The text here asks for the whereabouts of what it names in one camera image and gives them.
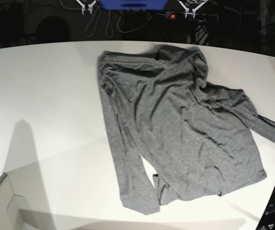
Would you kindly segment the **blue plastic bin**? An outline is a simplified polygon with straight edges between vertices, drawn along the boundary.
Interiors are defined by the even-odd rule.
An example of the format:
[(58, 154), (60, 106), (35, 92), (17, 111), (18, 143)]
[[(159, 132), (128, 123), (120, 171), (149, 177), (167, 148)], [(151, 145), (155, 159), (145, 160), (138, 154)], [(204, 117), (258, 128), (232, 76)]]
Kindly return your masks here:
[(168, 0), (100, 0), (106, 10), (162, 10)]

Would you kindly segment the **grey long-sleeve t-shirt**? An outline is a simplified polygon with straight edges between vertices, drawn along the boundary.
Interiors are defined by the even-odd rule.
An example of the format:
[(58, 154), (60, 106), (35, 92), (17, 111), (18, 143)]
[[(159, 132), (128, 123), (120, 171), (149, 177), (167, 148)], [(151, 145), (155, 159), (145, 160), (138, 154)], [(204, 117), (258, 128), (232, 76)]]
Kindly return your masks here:
[(275, 143), (275, 122), (243, 90), (207, 75), (197, 47), (101, 56), (98, 86), (124, 207), (149, 215), (266, 178), (252, 132)]

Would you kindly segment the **black power strip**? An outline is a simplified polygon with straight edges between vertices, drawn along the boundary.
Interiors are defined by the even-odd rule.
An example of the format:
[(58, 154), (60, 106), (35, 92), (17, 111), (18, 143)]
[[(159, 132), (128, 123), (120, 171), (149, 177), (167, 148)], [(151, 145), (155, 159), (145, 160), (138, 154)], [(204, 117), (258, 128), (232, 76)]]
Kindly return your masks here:
[(176, 19), (184, 17), (185, 20), (197, 21), (201, 23), (218, 23), (219, 17), (213, 14), (204, 14), (204, 13), (193, 13), (185, 11), (167, 11), (165, 13), (166, 19)]

